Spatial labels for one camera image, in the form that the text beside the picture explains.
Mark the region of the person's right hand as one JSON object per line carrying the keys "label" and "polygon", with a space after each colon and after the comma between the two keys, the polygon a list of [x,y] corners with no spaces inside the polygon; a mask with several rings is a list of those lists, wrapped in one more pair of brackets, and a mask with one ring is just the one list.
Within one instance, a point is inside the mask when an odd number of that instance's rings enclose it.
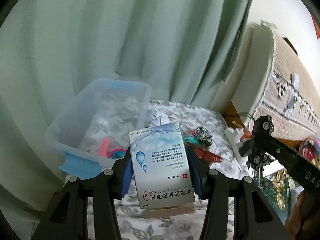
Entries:
{"label": "person's right hand", "polygon": [[298,195],[292,211],[285,220],[285,229],[290,239],[296,239],[300,230],[306,232],[313,223],[317,213],[319,213],[319,204],[315,197],[304,190]]}

